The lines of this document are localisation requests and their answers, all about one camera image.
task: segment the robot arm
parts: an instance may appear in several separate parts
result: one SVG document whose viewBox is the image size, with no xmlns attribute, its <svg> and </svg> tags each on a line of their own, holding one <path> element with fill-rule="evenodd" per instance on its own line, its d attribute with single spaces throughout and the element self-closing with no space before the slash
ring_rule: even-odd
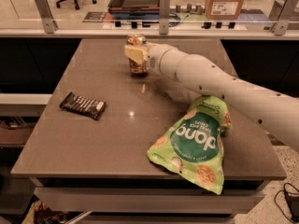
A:
<svg viewBox="0 0 299 224">
<path fill-rule="evenodd" d="M 207 58 L 169 45 L 150 44 L 138 52 L 130 49 L 138 48 L 126 47 L 129 58 L 139 52 L 148 68 L 191 91 L 222 99 L 299 152 L 299 99 L 232 77 Z"/>
</svg>

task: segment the orange box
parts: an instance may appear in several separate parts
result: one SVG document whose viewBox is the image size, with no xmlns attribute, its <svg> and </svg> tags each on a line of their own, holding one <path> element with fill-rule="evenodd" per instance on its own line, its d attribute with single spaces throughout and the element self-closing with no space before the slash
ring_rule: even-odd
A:
<svg viewBox="0 0 299 224">
<path fill-rule="evenodd" d="M 206 0 L 206 17 L 211 20 L 236 20 L 244 0 Z"/>
</svg>

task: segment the green chip bag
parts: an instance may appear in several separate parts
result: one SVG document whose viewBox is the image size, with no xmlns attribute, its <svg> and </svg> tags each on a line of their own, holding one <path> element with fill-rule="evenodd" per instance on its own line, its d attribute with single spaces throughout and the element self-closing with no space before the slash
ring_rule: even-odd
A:
<svg viewBox="0 0 299 224">
<path fill-rule="evenodd" d="M 224 182 L 221 133 L 231 128 L 226 103 L 214 96 L 201 96 L 148 150 L 148 158 L 219 195 Z"/>
</svg>

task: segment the table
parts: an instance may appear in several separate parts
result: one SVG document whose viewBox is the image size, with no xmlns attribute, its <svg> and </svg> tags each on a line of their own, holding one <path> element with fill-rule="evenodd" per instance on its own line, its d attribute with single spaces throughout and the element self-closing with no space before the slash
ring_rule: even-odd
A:
<svg viewBox="0 0 299 224">
<path fill-rule="evenodd" d="M 236 76 L 220 40 L 150 41 L 204 55 Z M 93 211 L 109 217 L 113 213 L 195 219 L 212 215 L 209 221 L 231 221 L 263 198 L 258 190 L 268 181 L 286 177 L 265 132 L 231 106 L 234 128 L 222 138 L 222 195 L 150 163 L 147 150 L 184 115 L 197 94 L 151 72 L 131 75 L 125 42 L 81 41 L 13 167 L 12 174 L 36 183 L 35 194 L 52 210 Z M 71 91 L 107 102 L 98 121 L 59 108 Z"/>
</svg>

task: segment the gray tabletop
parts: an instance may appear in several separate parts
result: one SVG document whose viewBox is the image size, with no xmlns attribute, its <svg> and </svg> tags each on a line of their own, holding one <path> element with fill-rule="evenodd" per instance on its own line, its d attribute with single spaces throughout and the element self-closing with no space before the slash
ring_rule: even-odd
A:
<svg viewBox="0 0 299 224">
<path fill-rule="evenodd" d="M 235 75 L 216 39 L 149 39 L 202 54 Z M 12 174 L 28 177 L 179 178 L 146 153 L 186 112 L 197 94 L 148 72 L 132 76 L 126 39 L 83 39 Z M 60 109 L 69 92 L 106 101 L 99 120 Z M 234 128 L 223 138 L 226 179 L 283 179 L 285 172 L 263 130 L 231 108 Z"/>
</svg>

